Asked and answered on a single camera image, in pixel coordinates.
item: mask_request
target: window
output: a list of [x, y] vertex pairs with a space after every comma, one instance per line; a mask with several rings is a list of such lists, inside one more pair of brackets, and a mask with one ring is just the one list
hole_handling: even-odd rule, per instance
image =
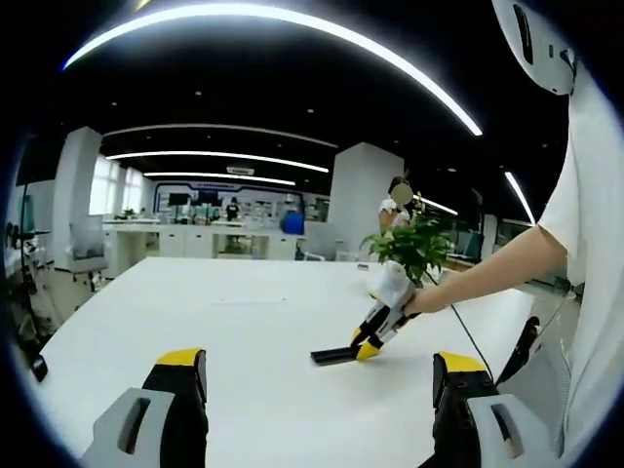
[[117, 163], [107, 161], [102, 156], [97, 157], [94, 178], [91, 182], [89, 215], [108, 215], [114, 212], [118, 175]]
[[132, 209], [140, 213], [141, 199], [143, 195], [143, 174], [134, 169], [126, 170], [126, 183], [124, 185], [124, 210]]

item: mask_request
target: blue object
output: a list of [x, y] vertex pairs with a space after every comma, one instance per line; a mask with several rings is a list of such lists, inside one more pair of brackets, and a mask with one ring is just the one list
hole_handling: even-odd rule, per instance
[[286, 213], [284, 216], [284, 222], [282, 230], [286, 234], [303, 234], [303, 214], [301, 213]]

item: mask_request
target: black ceiling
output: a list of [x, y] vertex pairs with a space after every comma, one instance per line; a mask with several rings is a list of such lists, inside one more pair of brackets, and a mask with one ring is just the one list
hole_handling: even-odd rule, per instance
[[[411, 2], [333, 3], [272, 5], [332, 20], [388, 47], [442, 86], [484, 134], [473, 136], [408, 75], [326, 33], [270, 19], [201, 18], [136, 31], [71, 65], [48, 88], [35, 140], [58, 141], [83, 126], [103, 134], [162, 124], [249, 126], [337, 148], [200, 127], [106, 136], [101, 153], [223, 151], [330, 169], [337, 152], [366, 141], [405, 158], [412, 185], [461, 214], [475, 210], [477, 191], [488, 212], [526, 219], [503, 176], [509, 170], [540, 215], [563, 163], [566, 98], [550, 95], [524, 75], [490, 1], [418, 2], [416, 10]], [[143, 12], [171, 6], [171, 1], [153, 0]], [[57, 150], [49, 153], [51, 160], [58, 157]], [[224, 172], [232, 163], [202, 156], [120, 162], [143, 172], [210, 173]], [[290, 179], [298, 189], [329, 194], [331, 173], [245, 165], [257, 176]]]

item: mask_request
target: human hand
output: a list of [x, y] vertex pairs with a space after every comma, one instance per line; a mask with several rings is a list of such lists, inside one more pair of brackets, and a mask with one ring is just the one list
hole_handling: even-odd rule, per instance
[[417, 290], [416, 294], [403, 308], [403, 314], [410, 317], [416, 314], [438, 312], [447, 306], [439, 286]]

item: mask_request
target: white sleeve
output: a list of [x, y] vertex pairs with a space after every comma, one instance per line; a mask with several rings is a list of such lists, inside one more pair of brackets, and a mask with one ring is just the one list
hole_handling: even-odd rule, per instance
[[384, 210], [388, 213], [392, 213], [392, 210], [397, 208], [397, 204], [391, 198], [386, 198], [381, 205], [379, 206], [379, 212], [383, 212]]
[[573, 272], [577, 269], [574, 264], [579, 257], [580, 198], [574, 151], [569, 139], [559, 181], [537, 224], [564, 246], [567, 251], [568, 278], [576, 283], [575, 277], [578, 275]]

